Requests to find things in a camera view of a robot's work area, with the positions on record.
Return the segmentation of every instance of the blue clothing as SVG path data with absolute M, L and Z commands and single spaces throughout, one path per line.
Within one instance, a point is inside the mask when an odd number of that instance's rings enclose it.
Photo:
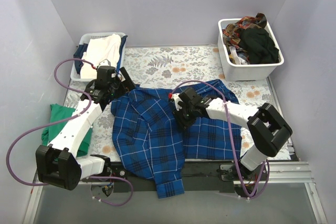
M 83 45 L 78 45 L 76 52 L 73 54 L 75 59 L 81 59 L 83 57 L 84 52 L 88 49 L 88 44 L 84 43 Z M 80 74 L 80 69 L 83 66 L 83 62 L 79 60 L 75 60 L 75 69 L 77 74 Z
M 238 103 L 220 80 L 208 83 L 223 92 L 227 100 Z M 203 97 L 217 95 L 202 83 L 192 87 Z M 122 164 L 139 177 L 155 180 L 159 198 L 184 193 L 181 169 L 185 158 L 233 159 L 227 122 L 198 118 L 183 131 L 173 116 L 175 105 L 168 101 L 171 91 L 137 87 L 111 105 L 115 116 L 112 140 Z M 233 124 L 232 129 L 240 156 L 240 126 Z

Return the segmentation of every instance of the white wall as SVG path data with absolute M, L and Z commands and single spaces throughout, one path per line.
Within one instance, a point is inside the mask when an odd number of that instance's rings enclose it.
M 285 63 L 272 79 L 329 223 L 336 223 L 335 14 L 335 0 L 286 0 L 273 24 Z
M 217 43 L 222 18 L 263 12 L 272 23 L 285 0 L 52 0 L 75 44 L 85 33 L 121 31 L 128 46 Z
M 52 76 L 55 65 L 72 57 L 69 34 L 50 0 L 0 0 L 0 223 L 21 223 L 31 187 L 13 180 L 5 165 L 10 143 L 20 133 L 44 124 L 49 104 L 62 104 L 65 90 Z M 60 69 L 69 81 L 70 66 Z M 13 169 L 31 182 L 41 131 L 19 142 L 11 155 Z

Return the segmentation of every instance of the plastic basket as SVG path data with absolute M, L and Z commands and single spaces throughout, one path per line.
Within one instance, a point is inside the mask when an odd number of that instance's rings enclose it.
M 228 24 L 236 23 L 240 18 L 221 19 L 218 22 L 219 35 L 218 35 L 218 50 L 220 60 L 223 66 L 223 72 L 227 81 L 247 81 L 247 80 L 262 80 L 266 79 L 272 71 L 284 62 L 281 50 L 274 37 L 272 29 L 267 22 L 265 30 L 269 33 L 276 48 L 279 49 L 279 62 L 275 64 L 255 64 L 255 65 L 236 65 L 230 62 L 229 54 L 223 42 L 223 31 Z
M 120 37 L 123 37 L 125 36 L 126 34 L 124 33 L 116 33 L 114 31 L 112 32 L 109 32 L 109 33 L 94 33 L 94 34 L 84 34 L 81 38 L 80 38 L 80 41 L 79 41 L 79 45 L 82 45 L 84 43 L 89 43 L 90 42 L 90 39 L 99 39 L 99 38 L 105 38 L 105 37 L 108 37 L 112 34 L 118 34 Z M 126 43 L 122 49 L 122 54 L 121 54 L 121 62 L 120 62 L 120 67 L 123 66 L 123 61 L 124 61 L 124 56 L 125 56 L 125 47 L 126 47 Z M 71 70 L 71 74 L 70 74 L 70 77 L 73 81 L 92 81 L 92 79 L 81 79 L 80 78 L 80 75 L 77 74 L 76 72 L 76 69 L 75 69 L 75 63 L 73 63 L 72 65 L 72 70 Z

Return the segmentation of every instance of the floral mat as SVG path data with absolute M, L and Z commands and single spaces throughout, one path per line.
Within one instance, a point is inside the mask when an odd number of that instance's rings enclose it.
M 161 48 L 126 48 L 123 66 L 134 83 L 144 88 L 173 89 L 182 81 L 221 79 L 223 83 L 238 97 L 240 104 L 261 106 L 265 102 L 274 104 L 268 83 L 261 81 L 225 80 L 218 48 L 213 46 L 198 47 L 161 47 Z M 70 86 L 84 90 L 86 82 L 71 81 Z M 68 91 L 65 106 L 75 108 L 80 94 Z M 89 147 L 89 155 L 102 154 L 111 161 L 120 161 L 112 142 L 114 118 L 107 106 L 93 124 L 93 133 Z M 241 156 L 253 145 L 253 139 L 247 129 L 242 128 Z M 289 160 L 289 152 L 285 145 L 274 158 Z

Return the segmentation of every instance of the fabric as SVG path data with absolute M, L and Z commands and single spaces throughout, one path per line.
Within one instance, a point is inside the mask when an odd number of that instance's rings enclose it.
M 50 122 L 56 122 L 65 118 L 69 118 L 72 116 L 72 113 L 75 111 L 73 108 L 64 107 L 58 104 L 51 104 L 51 115 Z M 41 139 L 42 145 L 47 146 L 51 140 L 53 140 L 64 128 L 66 122 L 59 123 L 50 127 L 47 127 L 43 130 Z M 85 135 L 83 141 L 81 142 L 77 157 L 82 157 L 88 154 L 90 142 L 91 142 L 92 129 L 89 129 L 88 133 Z
M 100 39 L 91 39 L 83 59 L 90 61 L 95 67 L 116 67 L 120 59 L 120 45 L 121 38 L 117 34 Z M 95 79 L 97 77 L 97 71 L 94 70 L 91 65 L 84 63 L 80 70 L 80 77 L 82 79 Z
M 125 35 L 125 36 L 123 36 L 122 38 L 121 38 L 121 42 L 120 42 L 120 47 L 119 47 L 119 56 L 120 56 L 120 59 L 119 59 L 119 61 L 118 61 L 118 63 L 117 63 L 117 67 L 115 68 L 116 70 L 117 70 L 117 72 L 119 72 L 119 69 L 120 69 L 120 64 L 121 64 L 121 56 L 122 56 L 122 50 L 123 50 L 123 48 L 124 48 L 124 46 L 125 46 L 125 44 L 126 44 L 126 39 L 127 39 L 127 35 Z
M 230 48 L 230 51 L 231 51 L 231 56 L 232 56 L 232 59 L 234 61 L 234 64 L 237 64 L 237 65 L 247 65 L 248 64 L 247 59 L 244 57 L 244 55 L 239 54 L 239 55 L 242 56 L 242 57 L 239 57 L 235 47 L 230 46 L 229 48 Z
M 251 29 L 240 31 L 238 44 L 248 52 L 251 64 L 270 64 L 279 62 L 279 49 L 269 37 L 265 29 Z
M 221 90 L 227 100 L 238 103 L 220 80 L 208 83 Z M 204 84 L 192 87 L 201 96 L 217 95 Z M 139 177 L 153 179 L 159 198 L 184 193 L 181 169 L 185 158 L 233 159 L 227 122 L 198 118 L 182 131 L 173 116 L 174 104 L 168 101 L 170 92 L 137 87 L 111 105 L 115 116 L 112 140 L 121 162 Z M 240 156 L 240 126 L 233 124 L 232 128 Z
M 255 18 L 246 16 L 236 23 L 228 24 L 226 28 L 223 29 L 223 42 L 228 53 L 231 54 L 229 47 L 233 46 L 236 48 L 237 54 L 242 56 L 241 58 L 248 59 L 248 52 L 238 45 L 240 43 L 239 32 L 247 28 L 265 28 L 266 25 L 267 19 L 262 13 L 258 13 Z
M 81 59 L 83 57 L 83 53 L 88 49 L 88 44 L 84 43 L 82 45 L 78 45 L 76 52 L 73 54 L 75 59 Z M 80 69 L 83 66 L 83 62 L 76 60 L 75 61 L 75 69 L 77 74 L 80 74 Z

